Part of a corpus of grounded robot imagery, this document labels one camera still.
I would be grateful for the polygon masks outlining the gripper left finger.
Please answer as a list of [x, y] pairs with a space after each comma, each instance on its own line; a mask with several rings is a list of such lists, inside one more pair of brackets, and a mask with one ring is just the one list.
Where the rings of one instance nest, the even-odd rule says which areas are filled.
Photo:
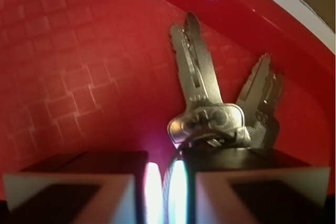
[[144, 223], [145, 151], [57, 154], [3, 175], [9, 223]]

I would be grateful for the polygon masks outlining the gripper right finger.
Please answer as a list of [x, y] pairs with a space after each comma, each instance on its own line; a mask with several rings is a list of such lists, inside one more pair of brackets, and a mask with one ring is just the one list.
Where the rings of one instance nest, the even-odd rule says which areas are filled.
[[330, 169], [281, 151], [191, 148], [187, 223], [329, 223]]

